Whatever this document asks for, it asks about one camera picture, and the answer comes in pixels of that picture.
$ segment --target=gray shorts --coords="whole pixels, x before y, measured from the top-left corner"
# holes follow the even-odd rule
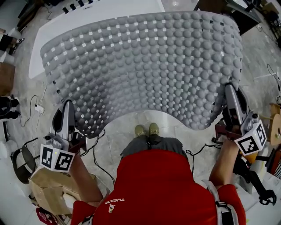
[[[160,149],[176,152],[187,159],[183,151],[183,144],[176,138],[163,138],[158,135],[147,137],[145,135],[134,138],[122,152],[122,158],[128,155],[151,149]]]

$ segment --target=white cable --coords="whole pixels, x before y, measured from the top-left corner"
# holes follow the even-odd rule
[[[31,117],[31,140],[33,140],[33,134],[32,134],[32,120],[33,120],[33,117],[35,115],[35,111],[33,112],[33,115]]]
[[[40,105],[40,106],[41,106],[42,101],[43,101],[43,98],[44,98],[44,96],[45,96],[47,86],[48,86],[48,84],[46,84],[45,90],[44,90],[43,95],[42,95],[42,98],[41,98],[40,101],[39,101],[39,105]],[[38,123],[39,123],[40,116],[41,116],[41,113],[39,113],[39,116],[38,116],[37,125],[36,125],[36,129],[35,129],[35,137],[37,136],[37,128],[38,128]],[[37,141],[37,140],[35,140],[35,141],[33,142],[34,150],[35,150],[35,147],[37,146],[36,141]]]

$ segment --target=marble floor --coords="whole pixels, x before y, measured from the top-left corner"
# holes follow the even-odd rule
[[[69,5],[69,2],[72,1],[65,0],[55,7],[50,7],[52,14],[49,18],[53,19],[61,14],[62,8]],[[162,0],[166,11],[191,11],[196,3],[197,0]],[[13,94],[19,97],[21,101],[22,125],[29,116],[29,102],[33,95],[38,96],[37,102],[42,102],[41,105],[45,108],[45,114],[39,116],[32,109],[31,119],[24,128],[21,127],[20,120],[8,122],[9,134],[17,142],[18,146],[23,145],[34,137],[39,138],[36,144],[30,144],[29,146],[34,155],[39,155],[40,153],[40,139],[49,131],[50,117],[55,110],[46,77],[41,75],[33,79],[28,78],[33,43],[38,29],[48,22],[46,20],[47,16],[47,9],[42,7],[23,31],[22,35],[25,41],[15,53],[16,71],[13,89]],[[242,36],[244,57],[240,84],[248,96],[250,107],[258,113],[269,115],[268,103],[275,101],[278,88],[274,78],[267,71],[267,64],[270,64],[272,69],[279,74],[281,70],[279,63],[281,50],[272,41],[267,25],[263,23],[261,26],[266,34],[259,32],[257,28],[253,28]],[[120,153],[134,138],[134,127],[137,124],[143,124],[148,128],[151,122],[156,122],[159,125],[161,136],[176,137],[183,143],[184,150],[189,149],[197,152],[205,143],[211,143],[216,121],[203,131],[194,131],[182,125],[172,116],[162,112],[148,110],[124,115],[105,127],[106,135],[100,139],[95,148],[97,161],[113,177],[116,177]],[[87,146],[93,145],[95,139],[87,140]],[[216,161],[217,154],[217,149],[205,148],[202,153],[195,157],[195,178],[208,176]],[[113,189],[109,176],[94,165],[92,154],[88,154],[83,160],[90,172],[98,175],[106,185]]]

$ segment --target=power adapter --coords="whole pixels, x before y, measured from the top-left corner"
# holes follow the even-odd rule
[[[35,105],[35,110],[39,113],[41,113],[42,115],[45,113],[45,109],[43,106],[40,105]]]

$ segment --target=gray bubble-textured panel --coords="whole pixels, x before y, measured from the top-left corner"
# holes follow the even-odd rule
[[[71,99],[89,138],[126,113],[153,109],[202,130],[221,113],[224,85],[241,79],[236,23],[208,12],[113,18],[70,30],[41,57],[57,103]]]

